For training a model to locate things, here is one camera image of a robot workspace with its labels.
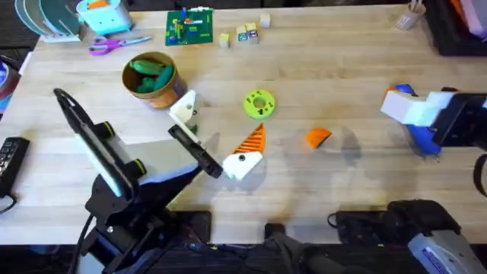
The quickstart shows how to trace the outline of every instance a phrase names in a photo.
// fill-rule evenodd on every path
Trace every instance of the orange triangle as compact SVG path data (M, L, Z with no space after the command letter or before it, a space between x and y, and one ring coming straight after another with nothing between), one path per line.
M264 129L264 124L261 123L252 133L250 133L249 137L235 149L234 154L254 151L263 153L265 147L266 131Z

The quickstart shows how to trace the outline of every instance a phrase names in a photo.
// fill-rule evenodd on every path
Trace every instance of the wooden block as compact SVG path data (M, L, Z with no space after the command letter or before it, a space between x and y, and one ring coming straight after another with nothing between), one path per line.
M230 47L230 34L228 33L220 34L219 43L222 49L228 49Z
M260 15L260 26L261 27L271 27L271 15L261 14Z
M251 43L259 43L259 35L257 34L257 26L255 23L247 23L245 24L245 28L247 29L247 36Z
M247 36L247 29L245 26L237 27L237 39L238 42L247 41L249 37Z

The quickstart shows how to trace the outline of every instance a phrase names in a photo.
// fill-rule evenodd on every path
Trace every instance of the black remote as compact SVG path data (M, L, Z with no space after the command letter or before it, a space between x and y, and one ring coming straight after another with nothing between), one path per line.
M8 137L0 148L0 199L11 195L29 143L22 137Z

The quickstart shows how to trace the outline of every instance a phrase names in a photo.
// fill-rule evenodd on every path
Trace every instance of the scissors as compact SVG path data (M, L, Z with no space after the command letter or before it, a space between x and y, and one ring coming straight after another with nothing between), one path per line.
M135 39L124 39L124 40L107 39L106 37L96 37L94 39L93 46L88 47L88 49L90 50L91 55L102 56L108 54L109 52L111 52L116 48L120 48L121 46L129 46L137 43L142 43L150 39L152 39L152 37L140 37Z

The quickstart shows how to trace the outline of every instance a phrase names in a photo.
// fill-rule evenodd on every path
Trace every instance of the wire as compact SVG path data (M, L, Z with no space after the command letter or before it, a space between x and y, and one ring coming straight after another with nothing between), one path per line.
M12 203L9 206L7 206L7 208L0 210L0 214L6 213L7 211L12 209L17 204L17 199L15 198L14 195L7 194L6 196L8 196L8 197L10 197L10 199L12 199Z
M69 264L68 274L75 274L77 267L78 267L78 258L79 254L81 253L81 243L84 240L84 236L86 235L86 231L88 231L88 227L90 226L91 221L93 221L93 215L90 214L86 223L84 224L81 233L79 234L78 242L76 244L75 252L73 253L73 257L71 258L71 263Z
M258 269L256 267L249 266L247 264L247 258L249 257L249 252L251 250L255 249L256 247L258 247L258 245L251 245L251 246L245 247L245 246L241 246L241 245L237 245L237 244L222 244L222 245L207 244L207 243L205 243L204 241L201 240L201 238L195 233L195 231L191 227L185 225L184 228L188 230L189 237L190 238L198 241L198 243L200 243L200 244L205 245L210 250L218 250L218 251L220 251L222 253L228 253L228 254L231 254L231 255L235 256L236 258L238 258L239 260L242 261L243 266L245 266L245 268L247 268L248 270L251 270L251 271L254 271L254 272L258 272L258 273L262 273L262 274L272 274L272 272L270 272L268 270ZM246 252L245 252L244 255L240 255L237 252L234 252L234 251L231 251L231 250L228 250L228 249L218 248L218 247L233 247L233 248L236 248L236 249L245 250ZM186 248L188 250L191 250L194 253L199 254L199 255L204 255L203 253L200 253L200 252L198 252L198 251L196 251L196 250L194 250L192 248L189 248L187 246L186 246Z

